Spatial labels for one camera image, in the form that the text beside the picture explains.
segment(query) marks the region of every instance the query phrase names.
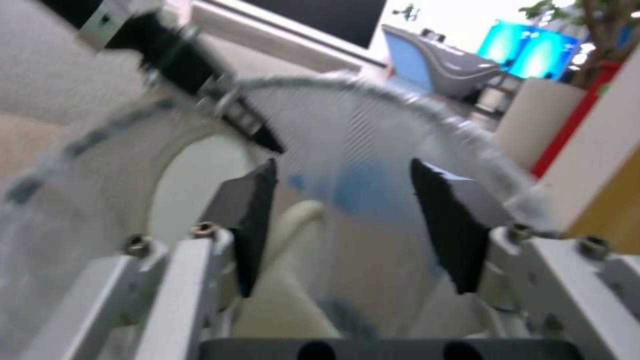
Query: screw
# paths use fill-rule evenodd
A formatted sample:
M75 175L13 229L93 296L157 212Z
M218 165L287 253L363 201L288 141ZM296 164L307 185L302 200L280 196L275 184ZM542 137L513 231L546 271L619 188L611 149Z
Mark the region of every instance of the screw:
M510 222L507 225L507 239L509 239L511 243L518 245L530 239L531 236L533 236L533 229L528 225L519 222Z
M585 258L602 261L611 252L607 240L595 236L585 236L578 239L578 252Z
M220 226L212 223L212 222L201 222L196 226L191 228L191 235L196 239L201 238L214 238L216 231L220 228Z
M151 252L151 237L145 234L131 235L124 246L124 253L136 258L145 258Z

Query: display screen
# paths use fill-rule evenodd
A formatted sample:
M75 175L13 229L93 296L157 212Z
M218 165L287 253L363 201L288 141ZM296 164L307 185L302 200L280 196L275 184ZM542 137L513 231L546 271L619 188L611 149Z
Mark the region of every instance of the display screen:
M508 66L509 60L513 64L525 45L522 36L530 29L528 25L498 21L489 30L477 54L502 66Z
M578 47L576 38L533 28L520 56L509 71L519 78L559 79Z
M498 21L477 54L519 78L559 79L579 41L560 33Z
M386 0L242 0L368 48Z

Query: clear plastic sheet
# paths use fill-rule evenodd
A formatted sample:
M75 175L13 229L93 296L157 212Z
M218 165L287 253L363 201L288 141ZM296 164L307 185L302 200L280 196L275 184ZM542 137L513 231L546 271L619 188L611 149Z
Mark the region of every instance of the clear plastic sheet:
M242 88L288 148L277 159L273 216L303 199L329 209L330 258L308 292L334 318L356 323L354 336L406 336L441 274L411 158L476 179L515 218L553 229L528 175L439 102L348 77L253 79ZM228 129L150 95L85 124L16 179L0 204L1 358L28 346L89 260L146 230L163 169L216 131Z

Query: blue screen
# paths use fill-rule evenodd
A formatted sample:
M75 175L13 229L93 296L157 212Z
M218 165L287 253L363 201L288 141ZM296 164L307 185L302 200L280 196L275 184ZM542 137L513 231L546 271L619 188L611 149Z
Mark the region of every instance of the blue screen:
M501 64L520 78L557 80L577 49L579 41L530 25L498 21L489 30L477 54ZM513 60L508 69L505 62Z
M504 65L508 60L515 61L522 51L523 34L531 27L523 24L498 21L484 38L477 54L485 59Z
M509 73L520 78L557 80L578 46L576 38L533 28Z

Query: black screen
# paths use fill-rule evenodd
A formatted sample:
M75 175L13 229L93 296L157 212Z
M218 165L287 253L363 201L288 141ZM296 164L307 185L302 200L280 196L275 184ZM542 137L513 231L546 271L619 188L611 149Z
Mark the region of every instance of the black screen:
M243 1L368 48L387 0Z

